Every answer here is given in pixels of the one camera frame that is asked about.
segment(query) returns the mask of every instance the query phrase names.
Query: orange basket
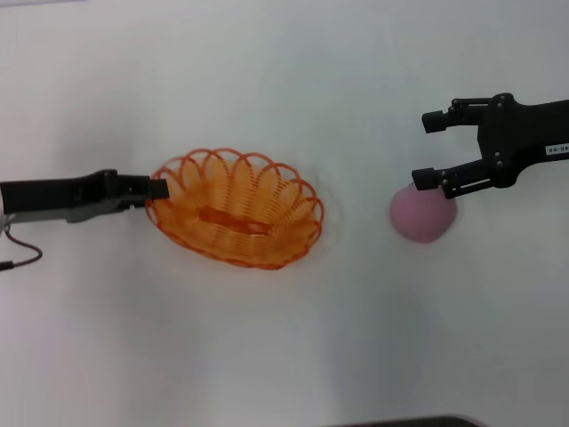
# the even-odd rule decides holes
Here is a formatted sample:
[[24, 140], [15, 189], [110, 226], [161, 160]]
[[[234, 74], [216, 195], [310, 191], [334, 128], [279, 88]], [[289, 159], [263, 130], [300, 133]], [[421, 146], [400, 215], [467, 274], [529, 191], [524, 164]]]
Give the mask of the orange basket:
[[278, 270], [308, 253], [322, 233], [324, 206], [299, 173], [259, 153], [196, 149], [152, 178], [170, 199], [147, 203], [168, 238], [215, 260]]

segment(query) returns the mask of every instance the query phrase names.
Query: pink foam ball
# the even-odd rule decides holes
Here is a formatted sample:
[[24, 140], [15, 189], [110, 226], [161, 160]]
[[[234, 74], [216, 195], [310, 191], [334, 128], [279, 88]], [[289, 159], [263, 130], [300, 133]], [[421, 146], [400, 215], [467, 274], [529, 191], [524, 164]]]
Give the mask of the pink foam ball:
[[418, 191], [414, 184], [391, 199], [389, 216], [404, 237], [420, 243], [440, 238], [456, 219], [456, 201], [447, 200], [441, 189]]

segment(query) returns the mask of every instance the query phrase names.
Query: robotic arm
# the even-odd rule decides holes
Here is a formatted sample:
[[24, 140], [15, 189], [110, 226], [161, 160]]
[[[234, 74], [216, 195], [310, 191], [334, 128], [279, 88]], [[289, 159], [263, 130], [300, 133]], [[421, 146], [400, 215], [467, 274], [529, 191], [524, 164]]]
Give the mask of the robotic arm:
[[510, 93], [456, 99], [447, 113], [424, 114], [422, 122], [427, 133], [458, 125], [478, 126], [481, 160], [412, 172], [418, 190], [441, 186], [446, 198], [511, 187], [526, 167], [569, 158], [569, 101], [527, 106]]
[[0, 233], [4, 231], [13, 243], [37, 253], [34, 258], [22, 262], [0, 262], [0, 271], [28, 265], [43, 254], [38, 247], [12, 236], [10, 227], [14, 223], [82, 222], [131, 207], [144, 207], [149, 200], [169, 196], [166, 180], [119, 175], [112, 169], [68, 180], [0, 182]]

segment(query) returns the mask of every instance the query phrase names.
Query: black cable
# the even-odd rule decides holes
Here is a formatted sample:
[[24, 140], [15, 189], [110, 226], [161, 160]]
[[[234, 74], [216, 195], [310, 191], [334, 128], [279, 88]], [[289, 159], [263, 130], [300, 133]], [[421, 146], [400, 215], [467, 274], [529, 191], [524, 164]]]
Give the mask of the black cable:
[[18, 240], [10, 233], [10, 224], [4, 227], [4, 233], [6, 233], [6, 237], [10, 239], [11, 242], [15, 243], [16, 245], [26, 247], [27, 249], [31, 249], [37, 253], [36, 256], [30, 258], [26, 261], [14, 262], [14, 261], [7, 261], [7, 262], [0, 262], [0, 271], [1, 270], [10, 270], [15, 269], [16, 267], [23, 267], [25, 265], [29, 265], [32, 262], [36, 262], [44, 256], [44, 252], [37, 246], [31, 245], [30, 243], [22, 242]]

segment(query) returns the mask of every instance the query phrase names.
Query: label sticker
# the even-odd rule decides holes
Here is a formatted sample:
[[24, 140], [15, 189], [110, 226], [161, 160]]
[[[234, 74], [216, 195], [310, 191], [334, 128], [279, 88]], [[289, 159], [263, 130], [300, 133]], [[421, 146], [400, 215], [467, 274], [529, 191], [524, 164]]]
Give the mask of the label sticker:
[[569, 153], [569, 144], [549, 145], [545, 148], [545, 154], [548, 156], [565, 153]]

